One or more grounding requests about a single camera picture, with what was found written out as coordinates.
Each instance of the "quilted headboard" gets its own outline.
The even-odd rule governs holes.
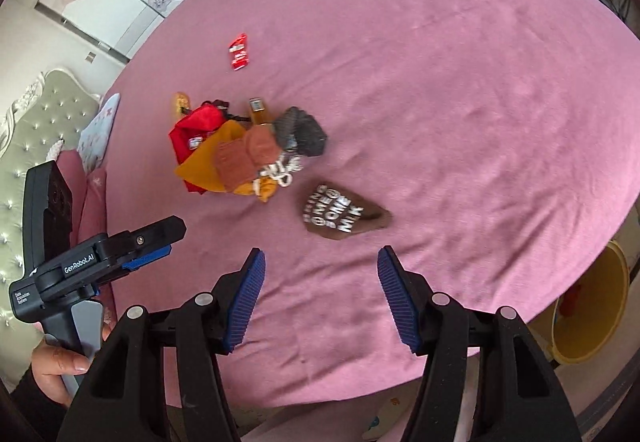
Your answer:
[[[98,110],[98,97],[87,94],[63,70],[44,75],[28,92],[26,102],[24,99],[13,106],[14,113],[26,112],[18,122],[8,123],[10,142],[1,147],[4,154],[0,157],[0,376],[7,384],[19,380],[41,337],[32,325],[15,319],[8,297],[9,284],[23,274],[25,174],[46,160],[47,152],[60,138],[65,139],[64,149],[75,149],[80,132]]]

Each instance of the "red object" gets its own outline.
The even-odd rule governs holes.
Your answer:
[[[249,57],[246,53],[246,34],[240,34],[229,45],[229,53],[231,54],[231,67],[234,70],[239,70],[249,64]]]
[[[213,104],[203,104],[180,119],[169,133],[178,164],[187,160],[197,149],[197,146],[209,138],[225,122],[225,115]],[[202,194],[206,192],[206,189],[202,189],[202,187],[188,182],[184,184],[190,193]]]
[[[558,307],[558,311],[562,314],[562,316],[571,317],[575,314],[575,308],[578,304],[578,297],[580,297],[580,290],[582,290],[582,285],[578,285],[576,283],[564,293],[564,296],[562,296],[562,302]]]

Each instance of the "brown bag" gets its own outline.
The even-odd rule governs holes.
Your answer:
[[[306,229],[328,239],[345,239],[363,232],[386,229],[391,213],[359,194],[322,182],[306,199],[302,213]]]

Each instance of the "brown cap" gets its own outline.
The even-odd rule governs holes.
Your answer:
[[[275,163],[282,154],[270,125],[253,126],[242,139],[256,169]]]

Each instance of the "pile of clothes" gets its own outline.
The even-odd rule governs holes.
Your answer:
[[[292,183],[302,157],[324,153],[326,133],[297,107],[272,120],[256,98],[249,101],[250,117],[237,117],[221,100],[192,110],[183,93],[175,95],[175,107],[180,120],[169,133],[179,164],[175,173],[191,192],[255,195],[266,202]]]

